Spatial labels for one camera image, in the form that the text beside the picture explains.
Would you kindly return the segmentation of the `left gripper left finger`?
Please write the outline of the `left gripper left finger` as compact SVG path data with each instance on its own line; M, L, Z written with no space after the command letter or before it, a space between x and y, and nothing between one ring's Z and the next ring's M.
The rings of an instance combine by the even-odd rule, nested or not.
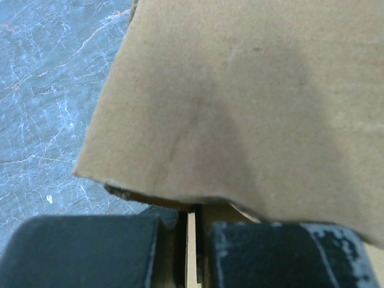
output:
M41 216L1 257L2 287L184 287L187 214Z

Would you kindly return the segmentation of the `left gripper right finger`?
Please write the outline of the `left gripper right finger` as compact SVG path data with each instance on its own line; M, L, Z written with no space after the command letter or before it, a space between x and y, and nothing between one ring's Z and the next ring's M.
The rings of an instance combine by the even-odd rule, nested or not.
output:
M258 223L231 205L196 205L203 287L376 287L360 237L330 223Z

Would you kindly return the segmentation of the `brown cardboard box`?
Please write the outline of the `brown cardboard box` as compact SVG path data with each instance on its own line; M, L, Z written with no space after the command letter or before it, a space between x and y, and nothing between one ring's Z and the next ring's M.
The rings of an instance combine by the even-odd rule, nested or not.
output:
M383 247L383 2L139 1L74 174Z

